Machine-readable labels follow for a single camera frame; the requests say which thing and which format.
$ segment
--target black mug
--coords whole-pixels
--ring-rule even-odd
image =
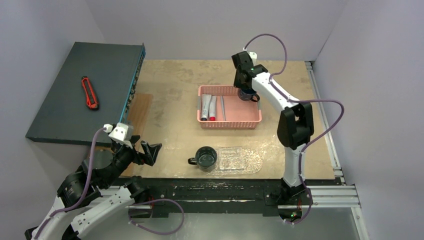
[[[210,146],[202,146],[195,157],[188,159],[188,164],[197,165],[202,171],[210,172],[217,163],[217,151]]]

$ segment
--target red utility knife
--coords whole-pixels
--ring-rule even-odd
[[[81,83],[85,91],[87,107],[91,110],[99,109],[99,102],[97,101],[97,97],[94,93],[92,84],[90,83],[90,79],[87,76],[83,76]]]

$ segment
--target white wall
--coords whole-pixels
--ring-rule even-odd
[[[108,43],[146,45],[148,59],[230,59],[261,33],[290,60],[315,60],[347,0],[86,0]],[[282,60],[273,39],[251,45]]]
[[[314,70],[374,240],[423,239],[424,1],[349,0]],[[329,119],[339,114],[328,106]]]
[[[86,154],[25,138],[74,41],[104,41],[85,1],[0,1],[1,239],[24,239],[40,224]]]

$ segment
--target gray floor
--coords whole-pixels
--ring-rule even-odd
[[[284,225],[279,217],[260,214],[203,214],[185,215],[183,227],[172,235],[160,236],[128,224],[126,212],[110,217],[87,240],[359,240],[350,208],[313,208],[302,223]],[[157,231],[170,231],[181,216],[147,219],[144,226]]]

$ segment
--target plastic basket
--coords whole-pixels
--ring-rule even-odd
[[[198,89],[197,121],[204,129],[254,129],[262,121],[261,104],[243,101],[238,96],[238,88],[232,85],[202,85]],[[202,121],[202,94],[216,96],[216,121]],[[221,96],[225,108],[222,112]]]

